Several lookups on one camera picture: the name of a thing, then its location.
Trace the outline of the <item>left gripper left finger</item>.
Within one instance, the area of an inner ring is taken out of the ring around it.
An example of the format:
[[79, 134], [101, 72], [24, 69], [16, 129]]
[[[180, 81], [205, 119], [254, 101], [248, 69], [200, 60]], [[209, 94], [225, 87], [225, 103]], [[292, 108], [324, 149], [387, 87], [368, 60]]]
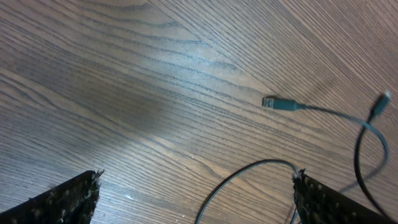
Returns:
[[1, 224], [90, 224], [103, 170], [80, 175], [1, 213]]

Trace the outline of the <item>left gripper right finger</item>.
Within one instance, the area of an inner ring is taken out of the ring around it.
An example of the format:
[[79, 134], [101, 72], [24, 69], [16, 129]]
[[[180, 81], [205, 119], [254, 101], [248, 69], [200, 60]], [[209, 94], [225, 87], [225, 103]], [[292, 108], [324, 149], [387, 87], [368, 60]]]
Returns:
[[395, 224], [311, 178], [303, 169], [293, 183], [294, 202], [303, 224]]

